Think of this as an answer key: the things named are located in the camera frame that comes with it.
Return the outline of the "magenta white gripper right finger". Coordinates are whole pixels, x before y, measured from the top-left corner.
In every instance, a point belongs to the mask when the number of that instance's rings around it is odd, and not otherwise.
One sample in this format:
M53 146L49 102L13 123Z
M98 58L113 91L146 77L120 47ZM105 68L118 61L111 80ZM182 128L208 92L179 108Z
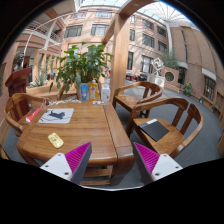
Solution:
M134 143L133 153L144 185L182 169L168 154L158 154L139 143Z

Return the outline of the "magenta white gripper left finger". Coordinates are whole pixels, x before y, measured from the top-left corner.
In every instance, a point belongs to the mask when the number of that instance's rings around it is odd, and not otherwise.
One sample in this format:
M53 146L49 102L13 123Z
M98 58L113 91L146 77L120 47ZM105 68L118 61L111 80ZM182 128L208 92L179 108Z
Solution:
M92 153L90 142L70 152L57 153L41 166L41 169L79 185Z

